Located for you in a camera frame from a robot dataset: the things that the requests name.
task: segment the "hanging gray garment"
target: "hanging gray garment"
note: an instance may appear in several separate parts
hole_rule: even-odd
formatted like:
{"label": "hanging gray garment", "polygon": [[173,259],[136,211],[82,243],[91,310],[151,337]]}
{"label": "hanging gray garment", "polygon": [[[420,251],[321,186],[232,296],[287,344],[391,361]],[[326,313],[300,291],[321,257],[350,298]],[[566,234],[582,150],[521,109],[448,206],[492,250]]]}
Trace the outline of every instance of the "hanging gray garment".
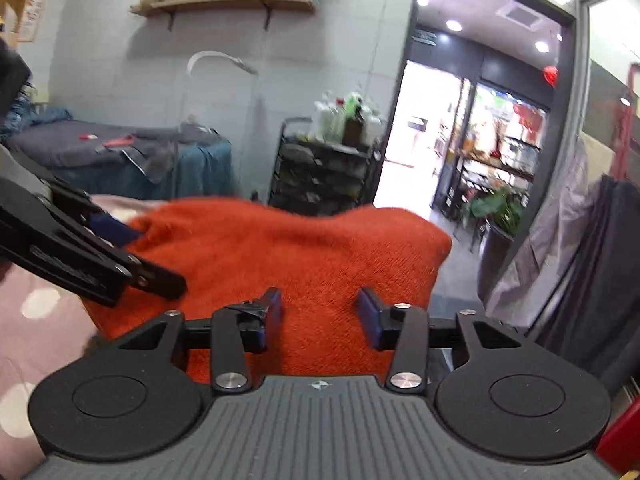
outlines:
{"label": "hanging gray garment", "polygon": [[577,139],[573,156],[543,204],[485,309],[488,316],[530,327],[571,262],[596,193],[588,191],[587,155]]}
{"label": "hanging gray garment", "polygon": [[604,176],[560,304],[536,342],[610,393],[640,367],[640,189]]}

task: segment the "gray ribbed panel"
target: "gray ribbed panel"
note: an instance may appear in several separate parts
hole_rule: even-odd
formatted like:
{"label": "gray ribbed panel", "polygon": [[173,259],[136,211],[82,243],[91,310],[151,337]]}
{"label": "gray ribbed panel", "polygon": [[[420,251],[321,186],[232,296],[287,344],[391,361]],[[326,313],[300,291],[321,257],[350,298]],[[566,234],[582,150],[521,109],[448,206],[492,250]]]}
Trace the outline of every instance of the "gray ribbed panel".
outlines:
{"label": "gray ribbed panel", "polygon": [[202,425],[155,456],[124,464],[52,457],[30,480],[611,480],[587,455],[553,466],[502,463],[446,433],[420,399],[373,377],[270,377],[214,403]]}

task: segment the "doorway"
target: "doorway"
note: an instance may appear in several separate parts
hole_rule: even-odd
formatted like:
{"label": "doorway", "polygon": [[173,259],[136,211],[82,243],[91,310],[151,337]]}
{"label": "doorway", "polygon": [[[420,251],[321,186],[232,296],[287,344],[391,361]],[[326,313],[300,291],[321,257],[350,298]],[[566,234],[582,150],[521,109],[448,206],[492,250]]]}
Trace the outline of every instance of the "doorway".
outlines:
{"label": "doorway", "polygon": [[459,77],[407,62],[375,207],[429,217],[461,89]]}

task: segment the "air conditioning vent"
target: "air conditioning vent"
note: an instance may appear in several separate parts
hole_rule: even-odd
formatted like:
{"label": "air conditioning vent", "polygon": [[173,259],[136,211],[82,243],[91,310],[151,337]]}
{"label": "air conditioning vent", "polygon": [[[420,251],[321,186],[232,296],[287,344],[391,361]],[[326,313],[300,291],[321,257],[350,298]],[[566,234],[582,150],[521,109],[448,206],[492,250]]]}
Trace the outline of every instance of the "air conditioning vent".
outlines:
{"label": "air conditioning vent", "polygon": [[543,17],[540,14],[516,2],[509,2],[496,14],[533,32],[538,30],[543,22]]}

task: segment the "brown bottle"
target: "brown bottle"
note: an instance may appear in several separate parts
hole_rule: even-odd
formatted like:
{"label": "brown bottle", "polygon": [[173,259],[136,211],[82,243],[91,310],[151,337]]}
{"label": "brown bottle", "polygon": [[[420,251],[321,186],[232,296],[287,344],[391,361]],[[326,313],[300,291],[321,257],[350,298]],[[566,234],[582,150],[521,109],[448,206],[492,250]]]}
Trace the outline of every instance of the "brown bottle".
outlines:
{"label": "brown bottle", "polygon": [[357,148],[362,144],[362,136],[364,134],[364,119],[362,118],[362,105],[356,107],[356,113],[353,117],[348,118],[344,123],[344,133],[342,134],[342,143],[345,146]]}

